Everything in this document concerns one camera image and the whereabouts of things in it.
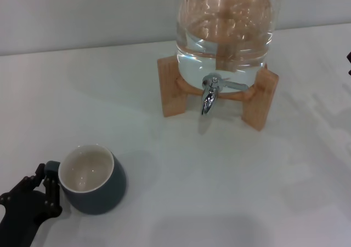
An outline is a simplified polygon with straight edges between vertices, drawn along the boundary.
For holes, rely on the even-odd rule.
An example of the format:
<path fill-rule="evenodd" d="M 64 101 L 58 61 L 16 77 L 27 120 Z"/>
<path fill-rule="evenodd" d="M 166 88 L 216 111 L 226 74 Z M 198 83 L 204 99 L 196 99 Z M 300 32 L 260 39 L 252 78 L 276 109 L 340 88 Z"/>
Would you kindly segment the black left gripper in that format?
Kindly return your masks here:
<path fill-rule="evenodd" d="M 58 179 L 45 178 L 44 167 L 41 163 L 35 175 L 25 176 L 10 192 L 1 195 L 1 205 L 5 207 L 1 246 L 31 246 L 41 224 L 61 215 Z M 33 191 L 43 180 L 45 194 Z"/>

